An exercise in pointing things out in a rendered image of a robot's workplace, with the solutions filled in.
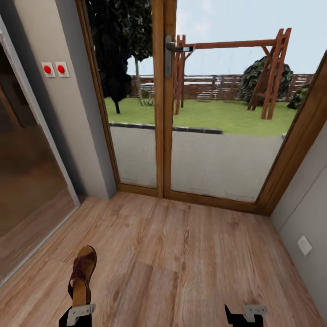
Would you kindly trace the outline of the sandal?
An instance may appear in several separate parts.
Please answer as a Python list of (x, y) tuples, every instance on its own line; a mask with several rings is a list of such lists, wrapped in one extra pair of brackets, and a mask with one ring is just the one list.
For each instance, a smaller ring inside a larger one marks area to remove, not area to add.
[(91, 302), (89, 282), (97, 263), (95, 249), (87, 245), (74, 259), (73, 272), (69, 279), (68, 292), (73, 300), (72, 307), (84, 306)]

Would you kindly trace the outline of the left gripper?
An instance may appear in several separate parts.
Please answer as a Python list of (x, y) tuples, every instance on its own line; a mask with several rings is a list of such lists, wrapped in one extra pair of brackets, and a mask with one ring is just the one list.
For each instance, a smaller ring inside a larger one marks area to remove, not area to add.
[[(69, 310), (59, 320), (59, 327), (67, 327)], [(92, 327), (92, 315), (86, 315), (79, 317), (74, 326), (69, 327)]]

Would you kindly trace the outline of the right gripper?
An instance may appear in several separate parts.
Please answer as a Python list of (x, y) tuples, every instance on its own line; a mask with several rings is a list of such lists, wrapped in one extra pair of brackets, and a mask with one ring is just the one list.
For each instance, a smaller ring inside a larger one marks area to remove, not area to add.
[(233, 324), (233, 327), (264, 327), (263, 319), (260, 315), (254, 315), (255, 322), (247, 322), (243, 314), (231, 314), (228, 307), (225, 306), (228, 323)]

